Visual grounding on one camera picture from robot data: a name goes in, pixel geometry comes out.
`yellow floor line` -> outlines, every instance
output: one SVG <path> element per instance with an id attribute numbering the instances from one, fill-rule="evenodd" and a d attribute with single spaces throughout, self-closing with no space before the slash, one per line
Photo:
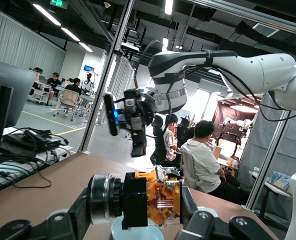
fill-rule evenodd
<path id="1" fill-rule="evenodd" d="M 65 127 L 67 127 L 67 128 L 75 129 L 74 127 L 67 126 L 67 125 L 65 125 L 65 124 L 63 124 L 63 123 L 59 123 L 59 122 L 57 122 L 57 121 L 52 121 L 52 120 L 47 119 L 47 118 L 45 118 L 45 117 L 41 117 L 41 116 L 38 116 L 38 115 L 35 115 L 35 114 L 32 114 L 32 113 L 26 112 L 26 111 L 22 111 L 22 112 L 25 113 L 25 114 L 30 114 L 30 115 L 32 115 L 32 116 L 35 116 L 35 117 L 38 117 L 38 118 L 44 119 L 44 120 L 48 120 L 48 121 L 53 122 L 53 123 L 56 123 L 56 124 L 60 124 L 60 125 L 65 126 Z"/>
<path id="2" fill-rule="evenodd" d="M 81 127 L 81 128 L 73 129 L 73 130 L 70 130 L 70 131 L 64 131 L 64 132 L 58 133 L 58 134 L 56 134 L 56 135 L 61 136 L 61 135 L 63 135 L 63 134 L 69 134 L 69 133 L 72 133 L 72 132 L 75 132 L 75 131 L 78 131 L 78 130 L 82 130 L 82 129 L 85 129 L 85 128 L 86 128 L 86 126 L 83 126 L 83 127 Z"/>

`white shirt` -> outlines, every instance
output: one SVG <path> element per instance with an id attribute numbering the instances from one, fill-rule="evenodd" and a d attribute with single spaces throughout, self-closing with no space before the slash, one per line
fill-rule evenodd
<path id="1" fill-rule="evenodd" d="M 202 181 L 200 186 L 205 193 L 214 191 L 220 185 L 220 176 L 216 173 L 220 169 L 217 159 L 207 145 L 189 139 L 182 147 L 193 157 L 195 175 Z"/>
<path id="2" fill-rule="evenodd" d="M 173 161 L 176 159 L 176 154 L 174 153 L 174 149 L 171 149 L 170 147 L 175 146 L 176 138 L 172 131 L 170 131 L 168 128 L 166 129 L 166 132 L 163 135 L 164 140 L 164 146 L 166 147 L 166 160 L 167 161 Z"/>

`person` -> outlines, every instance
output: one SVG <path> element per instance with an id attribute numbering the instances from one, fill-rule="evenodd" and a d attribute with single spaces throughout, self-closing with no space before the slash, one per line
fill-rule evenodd
<path id="1" fill-rule="evenodd" d="M 166 162 L 176 161 L 178 162 L 180 156 L 177 157 L 177 142 L 175 138 L 176 134 L 176 126 L 178 123 L 178 117 L 175 114 L 167 115 L 166 117 L 166 131 L 163 135 L 164 146 L 166 148 Z"/>
<path id="2" fill-rule="evenodd" d="M 56 95 L 59 94 L 59 91 L 55 89 L 57 87 L 57 85 L 61 85 L 61 82 L 59 80 L 59 74 L 57 72 L 54 72 L 52 74 L 52 77 L 48 79 L 48 82 L 47 83 L 49 85 L 51 85 L 51 89 L 50 89 L 48 101 L 46 103 L 46 106 L 49 106 L 49 101 L 51 100 L 51 98 L 53 97 L 53 95 L 54 94 L 56 94 Z"/>
<path id="3" fill-rule="evenodd" d="M 81 82 L 81 80 L 80 80 L 79 78 L 76 77 L 75 79 L 73 79 L 73 84 L 69 84 L 69 85 L 67 85 L 66 88 L 65 88 L 65 89 L 67 89 L 67 90 L 71 90 L 71 91 L 77 92 L 77 93 L 79 94 L 78 101 L 80 101 L 80 99 L 81 99 L 81 88 L 79 88 L 79 86 L 80 86 L 80 82 Z M 69 116 L 69 108 L 68 108 L 68 107 L 67 107 L 67 109 L 66 109 L 66 114 L 65 114 L 65 116 L 66 116 L 66 117 Z"/>
<path id="4" fill-rule="evenodd" d="M 196 177 L 202 181 L 197 187 L 199 191 L 215 197 L 245 205 L 248 200 L 247 192 L 240 189 L 241 183 L 232 175 L 226 173 L 206 145 L 214 131 L 213 123 L 202 120 L 195 126 L 194 137 L 181 147 L 192 155 Z"/>

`black shirt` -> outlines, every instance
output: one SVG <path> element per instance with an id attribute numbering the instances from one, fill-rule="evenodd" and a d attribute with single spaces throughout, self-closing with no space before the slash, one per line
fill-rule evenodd
<path id="1" fill-rule="evenodd" d="M 77 92 L 79 93 L 79 95 L 81 95 L 81 88 L 79 88 L 77 85 L 75 84 L 70 84 L 70 85 L 67 85 L 66 88 L 67 90 L 71 90 L 71 91 L 74 91 L 74 92 Z"/>
<path id="2" fill-rule="evenodd" d="M 54 79 L 51 77 L 48 79 L 47 84 L 51 85 L 51 88 L 54 89 L 57 87 L 57 85 L 61 85 L 60 80 L 54 81 Z"/>

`floor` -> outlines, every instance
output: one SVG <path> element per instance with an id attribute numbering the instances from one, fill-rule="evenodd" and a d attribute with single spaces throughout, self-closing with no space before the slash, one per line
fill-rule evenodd
<path id="1" fill-rule="evenodd" d="M 52 102 L 53 106 L 38 105 L 35 102 L 27 101 L 21 113 L 20 119 L 16 125 L 17 128 L 31 127 L 39 130 L 51 130 L 53 134 L 62 136 L 69 141 L 69 145 L 73 147 L 72 154 L 75 154 L 85 132 L 88 115 L 79 116 L 76 114 L 73 121 L 72 111 L 69 117 L 65 117 L 63 111 L 53 116 L 51 111 L 56 105 L 56 101 Z M 131 157 L 132 141 L 127 132 L 121 130 L 119 135 L 111 136 L 107 124 L 95 125 L 88 146 L 88 151 L 92 154 L 105 157 L 115 162 L 125 164 L 136 168 L 140 171 L 148 171 L 153 167 L 150 162 L 150 156 L 154 151 L 154 140 L 147 138 L 147 152 L 142 157 Z M 286 228 L 279 226 L 268 219 L 264 223 L 275 233 L 275 235 L 283 240 L 286 234 Z"/>

